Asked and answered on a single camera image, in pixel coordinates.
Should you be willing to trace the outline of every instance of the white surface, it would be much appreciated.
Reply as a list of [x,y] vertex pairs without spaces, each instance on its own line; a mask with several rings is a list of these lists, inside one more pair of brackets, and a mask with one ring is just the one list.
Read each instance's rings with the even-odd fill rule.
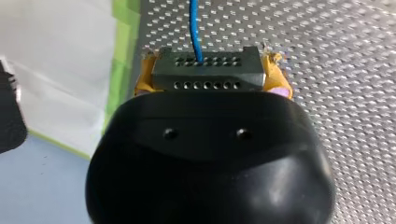
[[0,0],[0,54],[28,127],[91,155],[105,116],[116,21],[110,0]]

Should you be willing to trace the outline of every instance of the black device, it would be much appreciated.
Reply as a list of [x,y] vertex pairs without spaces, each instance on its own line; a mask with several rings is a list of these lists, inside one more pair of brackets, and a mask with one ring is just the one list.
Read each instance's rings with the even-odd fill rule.
[[135,97],[91,161],[94,223],[324,224],[334,184],[305,112],[266,92]]
[[27,129],[17,103],[16,80],[0,60],[0,154],[20,146]]

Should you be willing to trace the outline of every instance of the green tape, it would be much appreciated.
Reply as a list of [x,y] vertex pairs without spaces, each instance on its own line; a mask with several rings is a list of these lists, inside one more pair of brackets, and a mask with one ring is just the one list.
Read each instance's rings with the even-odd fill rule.
[[116,45],[111,68],[110,87],[107,97],[105,126],[111,116],[126,100],[130,88],[134,48],[139,34],[140,1],[114,0],[113,15],[117,22]]
[[140,1],[125,1],[125,0],[114,0],[113,1],[113,17],[119,21],[129,24],[133,28],[135,22],[140,21]]

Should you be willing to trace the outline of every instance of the metal tread plate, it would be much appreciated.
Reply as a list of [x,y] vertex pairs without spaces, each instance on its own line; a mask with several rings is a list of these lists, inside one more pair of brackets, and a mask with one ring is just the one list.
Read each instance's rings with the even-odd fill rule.
[[[189,2],[142,1],[138,47],[192,50]],[[200,0],[203,50],[269,44],[326,147],[332,223],[396,223],[396,2]]]

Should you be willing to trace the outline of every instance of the screw hole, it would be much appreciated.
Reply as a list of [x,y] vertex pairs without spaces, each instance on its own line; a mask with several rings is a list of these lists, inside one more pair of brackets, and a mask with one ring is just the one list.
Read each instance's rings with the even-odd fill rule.
[[221,83],[219,82],[215,82],[215,84],[213,85],[213,88],[215,88],[216,90],[221,88]]
[[210,82],[205,82],[204,83],[204,89],[210,89],[212,87],[212,83],[210,83]]
[[175,129],[165,129],[165,131],[163,131],[163,138],[166,140],[173,140],[175,138],[177,138],[178,133]]
[[195,88],[196,90],[201,89],[201,83],[200,83],[200,82],[194,82],[194,88]]
[[191,83],[190,82],[185,82],[184,83],[184,89],[188,90],[189,88],[191,88]]
[[248,131],[247,129],[239,129],[238,131],[236,131],[236,137],[239,140],[248,140],[250,139],[252,136],[251,132]]
[[239,88],[241,88],[241,83],[240,83],[240,82],[235,82],[235,83],[233,84],[233,88],[236,89],[236,90],[238,90]]
[[175,82],[175,83],[174,83],[174,88],[175,88],[176,90],[180,89],[180,88],[181,88],[181,83],[180,83],[180,82]]
[[230,89],[231,88],[231,82],[224,82],[223,87],[226,90]]

